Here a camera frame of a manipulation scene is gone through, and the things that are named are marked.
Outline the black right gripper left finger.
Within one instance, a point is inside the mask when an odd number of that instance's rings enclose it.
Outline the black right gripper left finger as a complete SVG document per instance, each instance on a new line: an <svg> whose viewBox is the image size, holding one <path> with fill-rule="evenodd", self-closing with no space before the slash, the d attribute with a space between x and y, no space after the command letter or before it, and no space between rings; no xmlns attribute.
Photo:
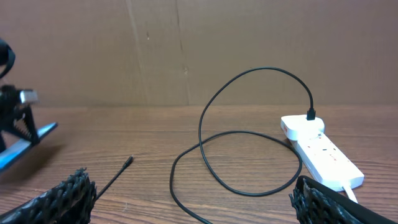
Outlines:
<svg viewBox="0 0 398 224"><path fill-rule="evenodd" d="M1 215L1 223L89 223L96 199L95 183L85 168L28 202Z"/></svg>

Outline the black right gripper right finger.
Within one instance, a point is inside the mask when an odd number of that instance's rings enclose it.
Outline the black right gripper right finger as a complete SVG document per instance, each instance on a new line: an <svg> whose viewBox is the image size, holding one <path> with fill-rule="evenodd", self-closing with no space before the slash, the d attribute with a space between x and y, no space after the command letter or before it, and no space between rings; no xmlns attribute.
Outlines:
<svg viewBox="0 0 398 224"><path fill-rule="evenodd" d="M301 224L397 224L305 175L289 197Z"/></svg>

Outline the blue Galaxy smartphone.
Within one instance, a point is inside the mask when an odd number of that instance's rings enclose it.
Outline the blue Galaxy smartphone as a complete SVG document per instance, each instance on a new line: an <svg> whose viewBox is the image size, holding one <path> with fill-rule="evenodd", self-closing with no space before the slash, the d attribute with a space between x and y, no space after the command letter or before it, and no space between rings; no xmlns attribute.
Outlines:
<svg viewBox="0 0 398 224"><path fill-rule="evenodd" d="M49 133L51 133L57 126L58 123L50 123L39 128L37 130L39 142L41 142L43 138L49 135ZM1 172L4 172L8 168L10 168L10 166L12 166L18 159L20 159L34 146L36 146L36 144L31 143L30 141L27 141L25 139L20 139L9 148L5 149L1 153Z"/></svg>

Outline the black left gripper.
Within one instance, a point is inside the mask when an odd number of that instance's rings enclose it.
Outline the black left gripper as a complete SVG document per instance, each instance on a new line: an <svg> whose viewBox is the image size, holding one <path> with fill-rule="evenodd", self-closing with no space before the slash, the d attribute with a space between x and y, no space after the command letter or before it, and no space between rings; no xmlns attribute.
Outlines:
<svg viewBox="0 0 398 224"><path fill-rule="evenodd" d="M40 142L34 123L32 108L21 105L21 90L14 85L1 86L1 124L6 125L6 132L29 141L32 144ZM16 121L22 120L24 129L16 126Z"/></svg>

